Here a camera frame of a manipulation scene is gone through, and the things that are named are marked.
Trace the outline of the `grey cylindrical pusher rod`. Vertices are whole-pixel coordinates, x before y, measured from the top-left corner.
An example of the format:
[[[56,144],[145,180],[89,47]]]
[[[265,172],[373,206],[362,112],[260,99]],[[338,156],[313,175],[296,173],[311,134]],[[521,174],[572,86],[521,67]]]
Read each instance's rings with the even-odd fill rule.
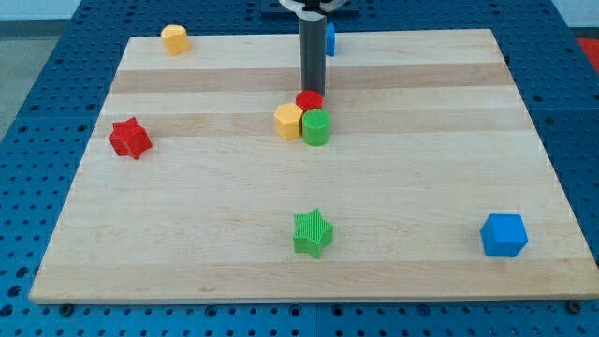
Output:
[[[326,89],[326,16],[317,11],[299,14],[301,89],[321,95]]]

